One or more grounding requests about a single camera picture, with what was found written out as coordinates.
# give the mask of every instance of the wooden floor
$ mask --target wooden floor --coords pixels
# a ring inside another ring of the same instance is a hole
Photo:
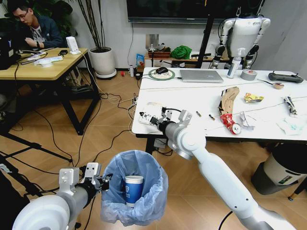
[[[139,91],[136,80],[130,78],[127,73],[125,77],[118,74],[112,80],[98,80],[98,84],[105,92],[120,94],[123,100],[132,98],[133,93],[138,94]],[[72,103],[78,116],[82,117],[89,101],[79,100]],[[121,106],[127,107],[130,104],[130,101],[128,101],[122,103]],[[37,111],[46,116],[51,122],[57,145],[73,155],[74,162],[76,162],[82,137],[76,134],[61,104],[38,107]],[[42,117],[35,112],[30,112],[20,123],[24,127],[24,130],[21,132],[12,130],[12,134],[31,142],[38,142],[44,148],[61,154],[54,146],[50,127]],[[112,138],[120,133],[120,131],[127,129],[129,123],[130,119],[127,111],[117,108],[117,105],[111,104],[110,100],[103,100],[97,117],[92,121],[85,133],[79,165],[85,165],[87,162],[92,161],[99,151],[107,149],[111,144]],[[136,138],[129,132],[124,132],[114,141],[113,148],[101,153],[97,161],[105,168],[117,153],[134,149],[145,150],[145,145],[146,140]],[[11,153],[21,148],[24,148],[24,146],[5,138],[0,138],[0,150],[6,153]],[[287,197],[295,190],[296,186],[273,195],[264,196],[260,195],[251,184],[250,178],[258,164],[265,161],[269,155],[266,150],[260,148],[254,142],[219,143],[210,141],[207,143],[207,149],[220,156],[229,165],[261,206],[277,211],[291,221],[298,230],[306,229],[306,191],[302,192],[294,202],[290,202]],[[100,220],[101,196],[99,195],[94,204],[90,223],[87,228],[88,230],[218,229],[221,220],[229,212],[229,209],[201,176],[197,161],[195,159],[187,161],[175,153],[171,157],[167,157],[154,152],[153,156],[165,169],[169,179],[167,206],[162,219],[146,227],[135,225],[123,227],[120,222],[116,224],[102,222]],[[69,166],[66,161],[37,150],[22,153],[17,158],[50,172],[59,172],[59,169]],[[38,183],[44,189],[48,190],[58,186],[57,175],[39,172],[13,159],[9,161],[19,168],[20,172],[26,175],[30,181]],[[22,186],[9,176],[8,178],[21,194],[25,193]],[[89,206],[78,217],[78,221],[83,225],[80,229],[84,228],[88,215]],[[245,228],[236,219],[235,215],[231,215],[224,223],[222,229],[240,230]]]

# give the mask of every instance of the dark jacket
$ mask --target dark jacket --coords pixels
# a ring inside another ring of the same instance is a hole
[[[42,30],[42,36],[45,38],[44,46],[45,48],[63,48],[66,47],[66,44],[61,37],[58,26],[55,21],[49,17],[36,15],[38,23]],[[30,37],[33,39],[32,32],[29,26],[19,25],[17,28],[18,33],[21,33],[21,36]]]

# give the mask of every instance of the television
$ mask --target television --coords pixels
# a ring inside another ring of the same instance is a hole
[[[127,0],[128,21],[131,23],[194,23],[207,22],[209,3],[215,23],[235,18],[241,11],[257,14],[262,0]]]

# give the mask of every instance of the blue plastic bag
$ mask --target blue plastic bag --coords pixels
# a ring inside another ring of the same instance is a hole
[[[106,167],[104,176],[113,173],[110,189],[102,193],[101,219],[109,223],[120,220],[124,226],[149,225],[165,211],[168,176],[156,159],[143,151],[130,150],[116,155]],[[134,208],[126,206],[125,176],[144,177],[142,197]]]

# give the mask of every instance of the silver laptop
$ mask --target silver laptop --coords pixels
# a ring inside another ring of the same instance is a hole
[[[180,74],[184,82],[222,83],[224,80],[215,70],[187,70],[181,69]]]

